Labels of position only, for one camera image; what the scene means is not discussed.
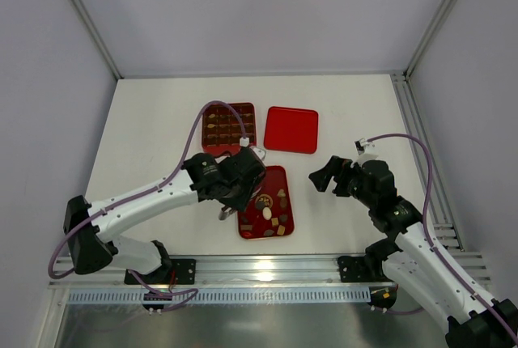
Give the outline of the red box lid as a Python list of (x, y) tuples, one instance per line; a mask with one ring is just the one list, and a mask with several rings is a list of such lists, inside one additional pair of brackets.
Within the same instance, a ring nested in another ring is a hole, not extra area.
[(272, 106), (267, 112), (264, 146), (271, 151), (314, 154), (319, 114), (315, 110)]

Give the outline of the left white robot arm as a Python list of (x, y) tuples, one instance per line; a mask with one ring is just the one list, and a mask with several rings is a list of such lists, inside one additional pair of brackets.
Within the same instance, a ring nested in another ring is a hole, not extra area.
[(223, 212), (245, 211), (265, 178), (265, 151), (248, 146), (217, 160), (199, 153), (154, 184), (103, 201), (77, 196), (67, 203), (64, 232), (73, 273), (87, 275), (108, 266), (125, 270), (125, 283), (165, 284), (175, 263), (158, 240), (122, 234), (167, 211), (217, 201)]

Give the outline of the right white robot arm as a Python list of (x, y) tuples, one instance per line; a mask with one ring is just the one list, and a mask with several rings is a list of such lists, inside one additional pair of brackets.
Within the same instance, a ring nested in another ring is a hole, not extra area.
[(402, 287), (434, 319), (450, 347), (515, 347), (517, 307), (478, 284), (437, 240), (415, 206), (399, 195), (386, 162), (332, 157), (309, 175), (324, 192), (364, 204), (385, 238), (366, 249), (368, 265)]

